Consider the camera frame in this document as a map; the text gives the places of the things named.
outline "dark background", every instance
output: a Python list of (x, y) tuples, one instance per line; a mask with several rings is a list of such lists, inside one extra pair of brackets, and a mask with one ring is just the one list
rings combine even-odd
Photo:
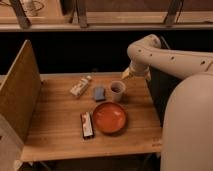
[(148, 34), (163, 36), (172, 49), (213, 51), (213, 31), (8, 32), (0, 33), (0, 74), (25, 39), (32, 42), (41, 73), (123, 71), (128, 45)]

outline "wooden divider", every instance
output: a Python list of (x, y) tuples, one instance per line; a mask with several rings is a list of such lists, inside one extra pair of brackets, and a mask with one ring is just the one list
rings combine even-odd
[(0, 127), (21, 149), (40, 91), (33, 49), (26, 40), (0, 87)]

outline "floor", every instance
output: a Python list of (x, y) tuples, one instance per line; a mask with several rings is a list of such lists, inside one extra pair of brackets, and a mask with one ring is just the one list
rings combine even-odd
[[(52, 171), (158, 171), (155, 155), (123, 156), (47, 162)], [(47, 171), (41, 165), (38, 171)]]

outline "orange bowl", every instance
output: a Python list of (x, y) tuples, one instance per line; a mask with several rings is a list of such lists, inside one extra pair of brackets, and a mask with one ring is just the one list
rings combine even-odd
[(112, 102), (105, 102), (98, 105), (93, 111), (93, 122), (103, 133), (115, 133), (121, 130), (126, 123), (124, 109)]

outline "metal bracket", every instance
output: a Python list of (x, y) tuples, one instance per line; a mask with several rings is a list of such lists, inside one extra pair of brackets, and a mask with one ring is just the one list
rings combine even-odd
[(181, 6), (182, 0), (172, 0), (170, 5), (169, 5), (169, 9), (167, 12), (167, 15), (164, 19), (164, 24), (167, 27), (171, 27), (174, 22), (175, 22), (175, 18), (176, 18), (176, 14)]
[(81, 28), (87, 27), (86, 5), (85, 0), (76, 0), (78, 22)]
[(31, 23), (24, 12), (21, 2), (19, 0), (10, 0), (10, 4), (16, 14), (20, 27), (28, 29), (31, 26)]

